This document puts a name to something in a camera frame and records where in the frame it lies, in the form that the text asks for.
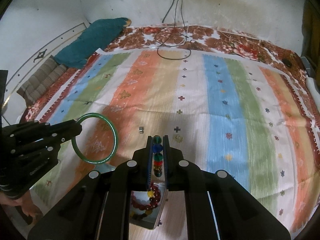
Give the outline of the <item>person left hand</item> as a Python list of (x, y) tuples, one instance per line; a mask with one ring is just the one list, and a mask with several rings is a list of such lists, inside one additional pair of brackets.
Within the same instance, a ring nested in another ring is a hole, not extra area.
[(1, 191), (0, 200), (1, 205), (20, 206), (26, 216), (35, 217), (36, 211), (34, 211), (34, 204), (30, 191), (27, 191), (21, 198), (18, 199), (10, 199), (4, 194), (4, 192)]

